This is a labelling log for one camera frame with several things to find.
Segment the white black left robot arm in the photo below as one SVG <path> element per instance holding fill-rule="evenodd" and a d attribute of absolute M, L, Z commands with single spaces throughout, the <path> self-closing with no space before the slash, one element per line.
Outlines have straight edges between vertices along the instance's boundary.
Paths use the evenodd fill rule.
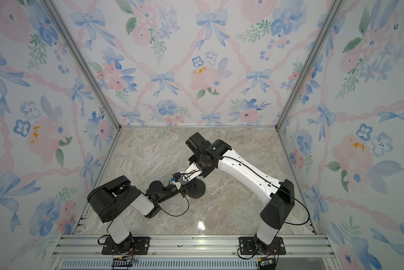
<path fill-rule="evenodd" d="M 190 194 L 195 181 L 171 180 L 163 185 L 160 181 L 150 184 L 146 192 L 134 186 L 124 175 L 92 190 L 87 201 L 101 222 L 107 224 L 107 235 L 102 246 L 103 255 L 147 255 L 151 237 L 133 236 L 123 218 L 123 212 L 131 207 L 146 218 L 153 218 L 161 211 L 161 203 Z"/>

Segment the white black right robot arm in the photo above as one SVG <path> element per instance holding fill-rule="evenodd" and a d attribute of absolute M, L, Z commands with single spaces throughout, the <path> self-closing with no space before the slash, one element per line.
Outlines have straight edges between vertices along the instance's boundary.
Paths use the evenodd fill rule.
<path fill-rule="evenodd" d="M 267 254 L 274 251 L 273 241 L 296 203 L 307 212 L 307 220 L 295 225 L 303 226 L 310 222 L 310 212 L 303 202 L 295 198 L 294 184 L 290 180 L 280 181 L 262 172 L 221 139 L 211 143 L 196 132 L 185 144 L 193 155 L 188 159 L 190 166 L 187 170 L 177 176 L 181 185 L 198 176 L 205 178 L 219 169 L 247 186 L 265 204 L 260 212 L 261 225 L 254 236 L 256 252 Z"/>

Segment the black round microphone stand base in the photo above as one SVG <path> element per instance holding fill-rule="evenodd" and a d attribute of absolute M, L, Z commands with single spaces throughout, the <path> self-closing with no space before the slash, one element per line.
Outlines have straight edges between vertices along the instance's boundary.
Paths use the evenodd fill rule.
<path fill-rule="evenodd" d="M 206 191 L 205 183 L 200 179 L 194 179 L 187 188 L 187 195 L 192 199 L 201 198 Z"/>

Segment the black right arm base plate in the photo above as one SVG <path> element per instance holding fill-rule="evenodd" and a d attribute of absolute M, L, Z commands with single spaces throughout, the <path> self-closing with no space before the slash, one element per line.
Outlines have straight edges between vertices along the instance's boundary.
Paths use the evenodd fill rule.
<path fill-rule="evenodd" d="M 275 236 L 271 244 L 267 245 L 252 237 L 239 237 L 239 253 L 240 255 L 285 255 L 285 245 L 281 237 Z"/>

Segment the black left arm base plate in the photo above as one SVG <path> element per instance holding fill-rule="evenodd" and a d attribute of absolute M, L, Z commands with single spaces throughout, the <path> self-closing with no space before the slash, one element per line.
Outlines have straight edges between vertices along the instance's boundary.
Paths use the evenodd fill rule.
<path fill-rule="evenodd" d="M 116 244 L 108 236 L 102 246 L 102 255 L 147 255 L 151 238 L 148 236 L 129 236 L 122 243 Z"/>

